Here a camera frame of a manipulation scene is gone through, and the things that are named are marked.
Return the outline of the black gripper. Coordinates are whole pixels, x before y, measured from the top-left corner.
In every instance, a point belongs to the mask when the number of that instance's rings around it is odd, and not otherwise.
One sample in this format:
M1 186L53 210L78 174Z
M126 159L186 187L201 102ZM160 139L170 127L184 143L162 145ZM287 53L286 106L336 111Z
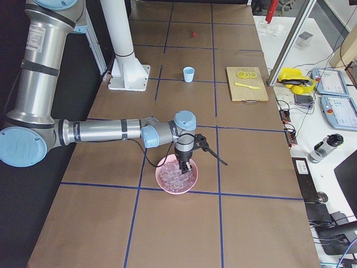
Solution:
M192 155L192 151L183 152L175 149L175 156L182 174L186 174L192 171L192 167L190 165L190 159L192 158Z

